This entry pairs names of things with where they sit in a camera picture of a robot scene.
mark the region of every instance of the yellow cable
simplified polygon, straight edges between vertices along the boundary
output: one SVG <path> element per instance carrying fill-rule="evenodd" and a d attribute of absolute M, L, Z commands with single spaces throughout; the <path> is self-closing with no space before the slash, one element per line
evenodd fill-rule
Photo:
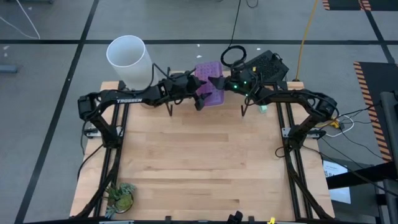
<path fill-rule="evenodd" d="M 301 55 L 303 54 L 303 46 L 304 46 L 304 42 L 305 39 L 307 38 L 307 34 L 308 34 L 308 30 L 310 29 L 310 25 L 311 25 L 311 21 L 312 21 L 312 17 L 315 14 L 315 10 L 317 9 L 317 5 L 318 5 L 318 0 L 315 0 L 315 3 L 313 5 L 312 8 L 312 12 L 311 12 L 311 16 L 310 19 L 308 20 L 308 24 L 307 27 L 305 28 L 305 32 L 304 32 L 304 38 L 301 41 L 301 46 L 300 46 L 300 53 L 298 55 L 298 63 L 297 63 L 297 73 L 296 73 L 296 80 L 299 79 L 299 73 L 300 73 L 300 62 L 301 62 Z"/>

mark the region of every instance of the white cable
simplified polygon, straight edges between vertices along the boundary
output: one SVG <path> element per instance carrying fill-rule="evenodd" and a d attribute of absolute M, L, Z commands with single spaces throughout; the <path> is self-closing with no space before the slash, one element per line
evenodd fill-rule
<path fill-rule="evenodd" d="M 354 122 L 349 116 L 347 116 L 347 115 L 344 115 L 344 117 L 348 118 L 348 119 L 352 122 L 353 125 L 351 125 L 351 127 L 349 127 L 347 130 L 344 130 L 344 131 L 342 131 L 342 132 L 340 132 L 340 133 L 338 133 L 338 134 L 335 134 L 335 135 L 330 135 L 330 134 L 327 134 L 327 133 L 326 133 L 327 136 L 329 136 L 329 137 L 331 137 L 331 138 L 334 138 L 334 137 L 339 136 L 340 134 L 346 133 L 347 131 L 351 130 L 351 129 L 354 127 L 355 122 Z"/>
<path fill-rule="evenodd" d="M 35 30 L 36 34 L 37 34 L 37 37 L 32 37 L 32 36 L 29 36 L 29 35 L 25 34 L 23 31 L 21 31 L 21 30 L 18 29 L 16 26 L 14 26 L 14 25 L 12 25 L 11 23 L 9 23 L 8 21 L 6 21 L 6 20 L 5 20 L 3 17 L 1 17 L 1 16 L 0 16 L 0 19 L 1 19 L 2 21 L 4 21 L 6 24 L 8 24 L 9 26 L 11 26 L 12 28 L 14 28 L 15 30 L 17 30 L 18 32 L 20 32 L 22 35 L 24 35 L 24 36 L 26 36 L 26 37 L 28 37 L 28 38 L 31 38 L 31 39 L 39 39 L 39 40 L 40 40 L 40 34 L 39 34 L 39 32 L 37 32 L 36 26 L 33 24 L 33 22 L 31 21 L 30 17 L 29 17 L 29 16 L 27 15 L 27 13 L 25 12 L 25 9 L 24 9 L 24 8 L 22 7 L 22 5 L 20 4 L 19 0 L 16 0 L 16 1 L 17 1 L 17 3 L 18 3 L 19 7 L 22 9 L 22 12 L 24 12 L 26 18 L 29 20 L 30 24 L 32 24 L 32 27 L 33 27 L 33 29 Z"/>

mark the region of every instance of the small plant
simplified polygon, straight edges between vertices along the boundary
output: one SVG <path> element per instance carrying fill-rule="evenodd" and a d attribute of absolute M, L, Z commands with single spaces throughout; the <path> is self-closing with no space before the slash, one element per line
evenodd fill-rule
<path fill-rule="evenodd" d="M 128 211 L 133 203 L 132 193 L 136 187 L 132 184 L 121 183 L 117 188 L 114 184 L 110 185 L 105 191 L 108 193 L 104 199 L 108 200 L 105 217 L 111 218 L 115 213 L 124 213 Z"/>

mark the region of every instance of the white cup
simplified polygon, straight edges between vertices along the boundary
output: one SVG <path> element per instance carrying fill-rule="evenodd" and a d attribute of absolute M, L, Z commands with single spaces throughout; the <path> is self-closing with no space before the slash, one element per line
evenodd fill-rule
<path fill-rule="evenodd" d="M 152 79 L 152 60 L 144 42 L 133 35 L 118 37 L 108 46 L 106 58 L 131 90 L 143 90 Z M 158 84 L 156 70 L 151 86 Z"/>

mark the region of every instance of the floor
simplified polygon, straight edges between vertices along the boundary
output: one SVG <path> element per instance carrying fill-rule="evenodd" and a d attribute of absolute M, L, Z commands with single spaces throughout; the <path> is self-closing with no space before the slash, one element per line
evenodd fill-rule
<path fill-rule="evenodd" d="M 28 40 L 0 22 L 0 63 L 19 68 L 16 75 L 0 75 L 3 223 L 68 217 L 82 161 L 82 121 L 76 100 L 98 90 L 103 81 L 119 79 L 105 57 L 112 39 L 136 35 L 148 40 L 150 56 L 162 68 L 188 70 L 201 62 L 219 60 L 231 38 L 238 1 L 55 0 L 54 4 L 22 4 L 42 40 Z M 313 0 L 259 0 L 259 6 L 250 9 L 243 0 L 234 39 L 247 49 L 248 58 L 265 50 L 277 52 L 290 68 L 291 80 L 312 5 Z M 1 1 L 0 16 L 34 35 L 16 3 Z M 327 11 L 319 2 L 308 33 L 307 39 L 316 41 L 305 45 L 300 79 L 309 90 L 332 96 L 341 113 L 365 108 L 354 61 L 387 63 L 391 62 L 388 54 L 398 60 L 398 12 L 372 12 L 371 16 L 375 26 L 364 11 Z M 382 48 L 381 44 L 392 45 Z M 230 60 L 240 57 L 239 52 L 227 55 Z M 356 120 L 367 122 L 368 114 L 361 113 Z M 370 124 L 356 124 L 347 135 L 380 154 Z M 357 162 L 382 162 L 344 137 L 326 140 Z M 323 141 L 319 145 L 330 157 L 346 159 Z M 359 219 L 344 211 L 336 210 L 336 214 L 344 220 Z"/>

